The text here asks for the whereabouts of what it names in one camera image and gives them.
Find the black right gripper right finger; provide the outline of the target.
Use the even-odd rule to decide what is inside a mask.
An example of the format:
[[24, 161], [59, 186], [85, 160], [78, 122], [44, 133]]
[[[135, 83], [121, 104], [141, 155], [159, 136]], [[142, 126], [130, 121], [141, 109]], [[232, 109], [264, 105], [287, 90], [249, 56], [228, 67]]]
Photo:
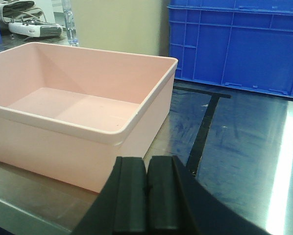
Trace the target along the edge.
[[176, 156], [153, 156], [147, 171], [151, 235], [265, 235], [207, 191]]

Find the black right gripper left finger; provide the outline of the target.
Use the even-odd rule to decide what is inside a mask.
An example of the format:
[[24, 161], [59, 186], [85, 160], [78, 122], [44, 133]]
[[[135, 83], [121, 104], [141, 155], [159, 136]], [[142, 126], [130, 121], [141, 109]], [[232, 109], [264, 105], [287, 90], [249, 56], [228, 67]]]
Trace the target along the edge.
[[144, 235], [147, 232], [146, 169], [138, 157], [117, 157], [102, 191], [74, 235]]

